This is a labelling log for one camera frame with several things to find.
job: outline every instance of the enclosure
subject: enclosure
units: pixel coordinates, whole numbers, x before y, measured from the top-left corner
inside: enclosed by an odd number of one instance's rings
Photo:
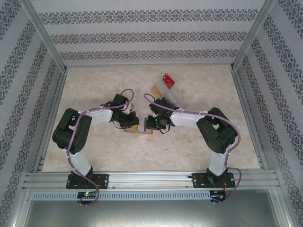
[[[303,226],[302,4],[1,1],[0,226]],[[80,207],[86,190],[66,188],[72,168],[52,140],[65,110],[131,88],[136,116],[147,117],[143,95],[165,73],[179,107],[218,107],[239,128],[233,197],[211,203],[223,188],[195,187],[211,162],[199,130],[136,134],[108,122],[90,128],[84,148],[106,189]]]

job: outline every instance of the metal plate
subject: metal plate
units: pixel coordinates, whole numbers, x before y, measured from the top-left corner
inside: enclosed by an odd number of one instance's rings
[[[107,189],[108,186],[108,174],[94,174],[93,182],[98,185],[99,189]],[[95,186],[84,188],[83,186],[77,185],[73,180],[73,174],[69,174],[67,178],[66,188],[67,189],[94,189]]]
[[[206,173],[193,173],[192,178],[194,188],[214,188],[214,186],[208,182]],[[236,186],[232,173],[226,173],[223,179],[216,184],[215,188],[223,188],[224,182],[226,183],[226,188],[234,188]]]
[[[204,200],[32,201],[26,227],[277,227],[268,190],[242,190],[223,205]]]

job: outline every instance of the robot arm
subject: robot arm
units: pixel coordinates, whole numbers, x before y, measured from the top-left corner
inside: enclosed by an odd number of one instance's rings
[[[164,98],[157,99],[155,103],[178,110],[176,112],[168,111],[150,104],[153,116],[148,116],[147,127],[154,130],[166,129],[166,126],[187,126],[199,129],[206,144],[212,150],[211,162],[207,169],[208,181],[214,185],[221,180],[227,172],[225,158],[228,150],[235,142],[237,132],[226,122],[209,116],[180,113],[183,109],[172,107]],[[227,117],[218,109],[212,108],[206,112],[227,119]]]
[[[113,101],[107,102],[101,106],[113,107],[123,105],[127,102],[128,99],[126,97],[116,94]],[[93,177],[93,168],[89,164],[83,150],[83,147],[86,144],[90,127],[111,121],[120,123],[121,129],[126,129],[138,125],[139,119],[136,117],[136,113],[133,111],[133,107],[134,105],[129,103],[122,108],[100,109],[97,111],[88,112],[82,116],[70,150],[70,161],[82,175],[86,176],[89,179],[92,179]],[[59,148],[63,149],[64,151],[66,151],[70,143],[71,136],[74,131],[73,127],[75,126],[81,113],[82,111],[77,111],[71,108],[67,109],[53,133],[53,141]],[[75,177],[78,176],[75,171],[73,171],[73,174]],[[79,181],[81,181],[83,184],[88,184],[88,182],[80,176],[78,178],[78,182]]]

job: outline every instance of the damask pattern stripe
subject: damask pattern stripe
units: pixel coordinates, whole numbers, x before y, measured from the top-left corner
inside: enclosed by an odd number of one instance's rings
[[[293,208],[296,210],[300,224],[303,225],[303,201],[301,196],[299,195],[299,188],[295,185],[296,182],[294,180],[294,174],[291,172],[291,167],[288,163],[288,160],[285,158],[285,153],[281,146],[280,139],[276,133],[275,126],[272,123],[271,116],[267,109],[267,105],[265,103],[261,89],[258,85],[256,76],[254,74],[254,71],[251,67],[251,64],[247,56],[244,57],[242,61],[242,65],[245,69],[246,76],[250,83],[250,87],[256,99],[256,103],[260,111],[260,116],[262,117],[263,123],[266,128],[266,132],[269,137],[269,141],[272,145],[273,152],[276,156],[277,164],[280,167],[280,171],[282,172],[283,179],[287,183],[287,191],[288,194],[290,195],[290,199],[293,201],[292,202]]]
[[[251,44],[251,48],[255,53],[262,72],[264,73],[268,88],[273,96],[273,99],[275,100],[278,111],[281,115],[281,119],[284,122],[287,133],[289,134],[289,138],[291,138],[294,150],[297,152],[297,157],[300,160],[300,164],[303,165],[303,136],[300,134],[298,125],[294,121],[293,114],[287,105],[287,100],[284,98],[278,80],[276,79],[274,72],[269,65],[268,59],[264,54],[263,48],[261,47],[257,38]]]
[[[297,0],[278,0],[283,11],[294,25],[300,38],[303,38],[303,7]]]
[[[51,35],[54,44],[238,41],[246,32],[142,32]]]
[[[18,0],[7,0],[0,10],[0,40],[3,39],[6,31],[15,19],[17,13],[21,9],[21,4]]]
[[[61,52],[63,60],[154,59],[154,58],[233,58],[238,50],[148,50]]]
[[[271,16],[268,16],[263,24],[268,38],[273,45],[280,62],[282,63],[285,72],[287,73],[290,81],[295,88],[296,93],[299,95],[301,104],[303,105],[303,78],[302,70],[299,68],[296,59],[293,57],[290,49],[288,48],[285,40],[281,36],[276,24]]]
[[[181,21],[253,21],[257,9],[170,9],[95,12],[39,13],[45,25],[181,22]]]
[[[28,20],[27,25],[23,29],[22,34],[14,47],[14,50],[9,56],[7,64],[4,66],[4,69],[0,74],[0,106],[6,97],[12,80],[20,67],[21,61],[23,60],[35,33],[36,30],[34,25],[30,20]]]
[[[14,106],[14,110],[11,113],[12,115],[9,117],[9,122],[7,123],[7,127],[4,130],[3,136],[1,138],[2,140],[0,141],[0,170],[3,169],[3,165],[5,164],[6,156],[8,155],[11,143],[16,135],[16,131],[20,124],[30,94],[35,85],[36,78],[41,69],[41,65],[46,53],[47,48],[44,43],[41,43],[32,66],[29,69],[28,75],[24,81],[20,95],[18,96],[18,99]]]
[[[34,137],[34,134],[35,134],[35,131],[36,131],[36,128],[38,125],[38,121],[41,116],[43,106],[45,104],[47,93],[49,91],[51,82],[53,80],[55,70],[56,70],[56,64],[55,64],[54,60],[52,60],[50,63],[50,66],[48,68],[47,74],[45,76],[41,91],[39,93],[39,97],[37,99],[37,103],[35,105],[32,117],[29,121],[28,129],[26,131],[25,138],[22,142],[22,146],[20,148],[18,158],[14,165],[14,170],[12,172],[12,176],[9,179],[8,189],[4,193],[4,200],[2,200],[2,206],[0,208],[0,217],[1,217],[0,226],[5,226],[6,222],[8,220],[12,202],[16,196],[16,190],[20,183],[20,177],[21,177],[22,171],[24,170],[24,166],[26,164],[27,156],[30,151],[30,147],[32,145],[32,139]],[[52,105],[50,106],[47,118],[50,114],[51,108],[52,108]]]

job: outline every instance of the aluminum frame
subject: aluminum frame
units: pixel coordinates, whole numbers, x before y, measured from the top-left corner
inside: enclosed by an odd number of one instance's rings
[[[192,173],[205,172],[193,171],[148,171],[148,172],[97,172],[109,174],[108,189],[102,192],[154,192],[154,191],[208,191],[222,188],[194,189]],[[239,179],[237,171],[234,173],[235,181]],[[85,190],[66,189],[66,180],[69,173],[27,173],[22,186],[21,195],[11,227],[23,227],[30,211],[30,205],[35,192],[81,192]],[[280,227],[293,227],[283,193],[275,170],[246,169],[242,171],[242,180],[239,190],[267,189],[270,193],[272,204]]]
[[[39,33],[42,41],[46,45],[48,51],[51,53],[54,61],[60,68],[60,71],[63,72],[66,69],[66,65],[57,50],[55,44],[52,41],[51,36],[48,34],[41,18],[39,17],[38,13],[36,12],[31,0],[20,0],[20,4],[22,8],[25,10],[27,15],[29,16],[31,22],[35,26],[37,32]]]
[[[265,0],[265,2],[263,3],[254,23],[252,24],[247,36],[244,39],[244,42],[242,43],[235,57],[235,60],[233,61],[232,65],[234,69],[238,68],[241,64],[241,61],[246,55],[247,50],[249,49],[251,43],[253,42],[254,38],[262,27],[263,22],[265,21],[275,2],[276,0]]]
[[[37,160],[36,160],[35,165],[34,165],[33,172],[38,172],[39,171],[39,167],[40,167],[41,162],[42,162],[42,157],[43,156],[45,157],[45,155],[46,155],[48,144],[49,144],[49,142],[51,140],[51,137],[52,137],[53,125],[54,125],[55,120],[56,120],[56,115],[57,115],[57,112],[58,112],[59,103],[60,103],[62,92],[63,92],[63,89],[64,89],[67,73],[68,73],[68,70],[64,70],[62,72],[62,76],[60,78],[60,82],[59,82],[59,85],[58,85],[58,88],[57,88],[57,92],[55,94],[55,99],[53,101],[53,106],[52,106],[52,109],[51,109],[51,112],[50,112],[50,118],[49,118],[49,120],[46,124],[46,129],[45,129],[46,133],[43,136],[43,139],[42,139],[42,142],[41,142],[41,148],[38,152],[38,156],[37,156]]]
[[[232,73],[233,82],[235,84],[235,87],[236,87],[236,90],[237,90],[237,93],[239,96],[239,100],[240,100],[240,103],[242,106],[246,124],[247,124],[248,130],[250,132],[252,144],[253,144],[255,152],[257,154],[258,161],[261,163],[260,167],[265,170],[268,170],[269,167],[268,167],[268,164],[267,164],[267,161],[265,158],[265,154],[264,154],[264,151],[263,151],[261,143],[260,143],[260,139],[258,137],[256,127],[254,126],[254,121],[252,119],[252,115],[250,112],[248,102],[245,98],[243,87],[240,83],[239,75],[238,75],[237,71],[233,70],[232,68],[231,68],[231,73]]]

